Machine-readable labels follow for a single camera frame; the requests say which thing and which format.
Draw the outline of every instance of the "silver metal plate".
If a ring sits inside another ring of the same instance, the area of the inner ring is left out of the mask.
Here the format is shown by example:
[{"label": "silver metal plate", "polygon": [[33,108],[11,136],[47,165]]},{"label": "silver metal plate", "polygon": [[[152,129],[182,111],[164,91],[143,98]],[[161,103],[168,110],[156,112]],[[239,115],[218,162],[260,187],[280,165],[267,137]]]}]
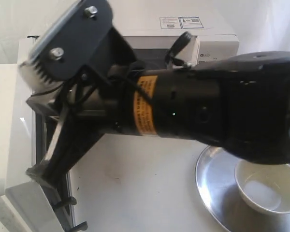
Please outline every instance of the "silver metal plate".
[{"label": "silver metal plate", "polygon": [[239,160],[220,147],[210,146],[200,155],[196,184],[208,211],[229,232],[290,232],[290,214],[264,215],[242,200],[234,178]]}]

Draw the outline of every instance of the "orange warning label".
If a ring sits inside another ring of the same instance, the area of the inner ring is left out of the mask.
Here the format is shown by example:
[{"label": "orange warning label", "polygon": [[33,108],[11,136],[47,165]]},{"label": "orange warning label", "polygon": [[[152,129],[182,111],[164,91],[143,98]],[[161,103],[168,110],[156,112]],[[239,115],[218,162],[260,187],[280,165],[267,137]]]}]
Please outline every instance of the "orange warning label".
[{"label": "orange warning label", "polygon": [[[156,80],[158,76],[142,76],[138,85],[152,98]],[[136,91],[133,101],[134,120],[136,127],[142,135],[157,135],[151,106],[146,100]]]}]

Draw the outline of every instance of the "black knob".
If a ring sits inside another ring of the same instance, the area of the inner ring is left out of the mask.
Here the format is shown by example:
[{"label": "black knob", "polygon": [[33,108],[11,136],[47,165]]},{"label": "black knob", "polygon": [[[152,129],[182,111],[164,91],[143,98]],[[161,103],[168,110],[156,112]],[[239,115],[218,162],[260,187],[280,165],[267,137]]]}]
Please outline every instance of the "black knob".
[{"label": "black knob", "polygon": [[67,205],[76,205],[77,201],[74,197],[69,197],[53,206],[54,210],[60,209],[62,207],[66,207]]},{"label": "black knob", "polygon": [[86,231],[88,229],[88,225],[87,222],[83,222],[75,227],[73,227],[72,229],[70,229],[67,232],[79,232],[79,231]]}]

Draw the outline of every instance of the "white bowl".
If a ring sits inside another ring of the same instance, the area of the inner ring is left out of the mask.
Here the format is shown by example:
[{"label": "white bowl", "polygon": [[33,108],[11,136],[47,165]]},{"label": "white bowl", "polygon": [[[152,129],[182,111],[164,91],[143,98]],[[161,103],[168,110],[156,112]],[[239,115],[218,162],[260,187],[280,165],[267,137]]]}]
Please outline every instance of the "white bowl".
[{"label": "white bowl", "polygon": [[234,171],[243,200],[264,214],[290,213],[290,166],[240,161]]}]

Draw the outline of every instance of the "white backdrop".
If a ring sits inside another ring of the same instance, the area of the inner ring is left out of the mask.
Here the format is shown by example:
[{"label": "white backdrop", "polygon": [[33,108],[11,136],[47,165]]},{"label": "white backdrop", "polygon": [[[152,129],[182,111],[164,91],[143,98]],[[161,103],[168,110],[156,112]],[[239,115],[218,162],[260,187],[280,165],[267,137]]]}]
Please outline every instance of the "white backdrop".
[{"label": "white backdrop", "polygon": [[[211,1],[237,33],[239,54],[290,50],[290,0]],[[15,63],[18,40],[41,34],[72,2],[0,0],[0,63]]]}]

